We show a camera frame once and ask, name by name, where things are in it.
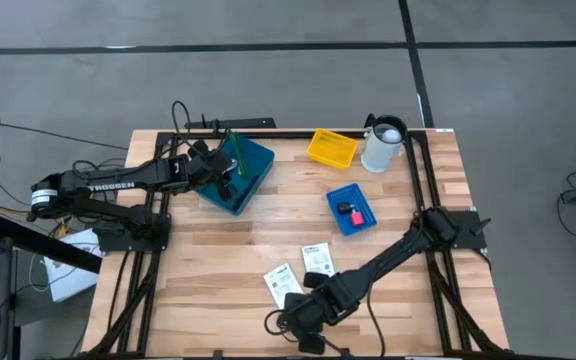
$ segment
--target yellow bin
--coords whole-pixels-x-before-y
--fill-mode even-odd
[[[308,155],[315,161],[343,170],[350,166],[358,144],[349,137],[317,129],[308,146]]]

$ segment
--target black metal frame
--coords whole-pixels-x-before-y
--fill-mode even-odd
[[[259,131],[247,131],[246,129],[244,129],[244,130],[239,130],[238,132],[241,135],[244,135],[246,137],[253,138],[253,139],[309,139],[309,138],[312,138],[312,136],[314,134],[314,130],[300,130],[300,131],[265,130],[265,131],[259,132]],[[365,132],[365,130],[363,130],[363,129],[349,130],[349,131],[338,131],[338,133],[340,133],[344,136],[348,136],[348,137],[356,138],[356,139],[363,138],[364,132]],[[157,136],[155,156],[157,154],[159,154],[161,151],[163,151],[163,147],[169,141],[172,140],[172,143],[176,144],[179,141],[179,136],[180,135],[177,135],[175,133],[159,133]],[[190,134],[189,139],[195,139],[195,140],[196,139],[218,139],[220,136],[221,135],[218,133],[218,131],[193,132]],[[432,203],[433,203],[432,205],[433,206],[439,206],[440,205],[439,190],[437,188],[437,183],[436,183],[434,170],[433,170],[433,166],[432,166],[432,159],[430,156],[430,149],[428,147],[428,139],[427,139],[426,131],[424,131],[424,130],[411,130],[411,131],[409,131],[409,136],[410,136],[410,139],[414,139],[415,142],[417,142],[420,146],[421,156],[422,156],[422,159],[424,162],[424,169],[426,172],[426,176],[428,178],[430,197],[431,197]],[[406,148],[406,154],[408,157],[408,164],[410,167],[410,174],[411,174],[411,179],[412,179],[412,186],[413,186],[413,191],[414,191],[414,195],[415,195],[415,200],[420,205],[420,208],[424,209],[424,197],[423,197],[423,191],[422,191],[422,187],[421,187],[421,181],[419,178],[419,172],[417,170],[417,160],[416,160],[414,146],[412,144],[412,141],[404,142],[404,146]],[[146,197],[146,204],[152,206],[153,201],[154,201],[154,194],[148,193],[147,197]],[[167,212],[168,203],[169,203],[169,194],[164,194],[163,198],[161,200],[160,213],[166,213]],[[131,272],[129,290],[128,290],[129,293],[128,293],[128,298],[126,300],[126,305],[131,303],[133,301],[134,296],[136,295],[136,290],[138,287],[138,282],[139,282],[139,278],[141,275],[141,268],[142,268],[142,264],[143,264],[143,255],[144,254],[142,252],[136,252],[135,253],[135,260],[133,262],[133,268],[132,268],[132,272]],[[454,266],[454,261],[452,260],[451,250],[447,249],[445,251],[442,251],[442,255],[444,257],[445,271],[446,271],[446,274],[448,275],[448,285],[447,286],[450,290],[450,294],[452,296],[454,296],[455,299],[457,299],[456,301],[458,303],[460,303],[459,285],[457,283],[457,275],[456,275],[456,270],[455,270],[455,266]],[[151,262],[155,262],[153,265],[154,266],[154,274],[153,275],[155,277],[155,281],[156,281],[156,276],[157,276],[157,272],[158,272],[160,257],[161,257],[160,253],[153,253],[152,259],[151,259]],[[437,260],[435,258],[434,252],[430,252],[430,251],[426,252],[426,260],[427,260],[427,264],[428,264],[429,269],[433,266],[433,264],[436,264]],[[435,309],[436,309],[437,325],[438,325],[438,331],[439,331],[439,335],[440,335],[440,339],[441,339],[442,350],[443,350],[444,354],[448,354],[454,350],[452,349],[452,345],[450,342],[450,335],[449,335],[449,329],[448,329],[448,322],[447,322],[447,318],[446,318],[446,311],[445,311],[443,300],[442,300],[442,289],[440,287],[438,287],[435,282],[432,281],[432,275],[430,275],[430,278],[431,278],[431,289],[432,289],[432,293],[433,293],[433,302],[434,302]],[[140,330],[139,330],[139,334],[138,334],[138,344],[137,344],[136,351],[133,351],[133,352],[127,351],[128,337],[129,337],[129,333],[130,333],[130,322],[128,322],[119,335],[119,343],[118,343],[116,354],[104,354],[104,355],[91,354],[88,357],[89,359],[95,359],[95,358],[99,357],[100,359],[106,359],[107,360],[107,359],[109,359],[108,356],[125,357],[125,358],[144,358],[145,351],[146,351],[146,345],[147,345],[147,341],[148,341],[148,333],[150,330],[150,319],[151,319],[151,315],[152,315],[154,292],[155,292],[155,286],[153,285],[152,288],[150,288],[148,290],[148,293],[146,294],[146,297],[144,299],[144,310],[143,310],[143,313],[142,313],[142,316],[140,319],[141,326],[140,326]],[[471,350],[470,338],[469,338],[466,326],[465,326],[465,324],[462,323],[462,320],[460,320],[459,318],[457,319],[457,324],[458,324],[458,330],[459,330],[459,337],[460,337],[461,342],[462,342],[462,349],[464,351],[470,351]],[[358,357],[358,358],[359,359],[370,359],[371,357]],[[400,357],[400,356],[386,356],[385,358],[386,359],[401,359],[402,357]],[[192,359],[206,360],[206,359],[211,359],[211,358],[210,357],[193,357]],[[258,357],[258,358],[254,358],[254,359],[261,360],[261,359],[283,359],[283,358],[282,357]]]

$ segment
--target gray floor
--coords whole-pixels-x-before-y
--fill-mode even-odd
[[[576,2],[409,3],[418,41],[576,40]],[[0,47],[403,40],[395,0],[0,0]],[[576,239],[555,210],[576,170],[576,49],[420,57],[435,124],[456,129],[475,204],[493,219],[486,236],[512,348],[576,357]],[[195,118],[332,127],[374,112],[421,126],[406,50],[0,55],[6,123],[125,146],[134,128],[169,128],[174,99]],[[74,160],[124,155],[11,129],[1,144],[0,183],[20,197]],[[0,204],[18,206],[4,195]],[[576,230],[576,207],[563,216]],[[91,294],[25,326],[22,358],[68,355]]]

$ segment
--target wooden tabletop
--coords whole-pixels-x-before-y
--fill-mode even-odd
[[[427,134],[442,205],[453,210],[470,208],[472,199],[455,134],[434,129],[427,130]],[[156,136],[155,130],[136,130],[126,166],[151,159]],[[409,228],[415,203],[405,155],[394,160],[391,170],[372,174],[361,166],[362,144],[351,167],[340,171],[310,160],[306,153],[309,139],[255,141],[274,151],[275,161],[240,216],[220,210],[194,192],[172,197],[169,211],[173,228],[159,268],[147,356],[212,356],[213,350],[219,349],[225,356],[299,355],[296,344],[264,330],[264,317],[276,305],[263,275],[288,263],[301,281],[301,247],[323,242],[330,246],[336,271],[357,268]],[[419,151],[417,159],[427,193]],[[351,183],[361,187],[378,224],[346,238],[333,219],[326,193]],[[119,203],[143,203],[144,194],[141,190],[122,191]],[[487,264],[471,250],[456,250],[453,254],[464,305],[494,342],[507,347]],[[125,304],[130,256],[115,317]],[[113,253],[103,260],[83,350],[96,345],[106,332],[122,257],[121,253]],[[372,301],[387,354],[441,354],[423,255],[413,256],[376,283]],[[457,348],[454,316],[447,304],[446,309],[453,347]],[[138,310],[129,349],[136,348],[140,318]],[[365,303],[339,325],[325,328],[324,335],[350,348],[354,355],[379,352]],[[330,349],[326,354],[338,355]]]

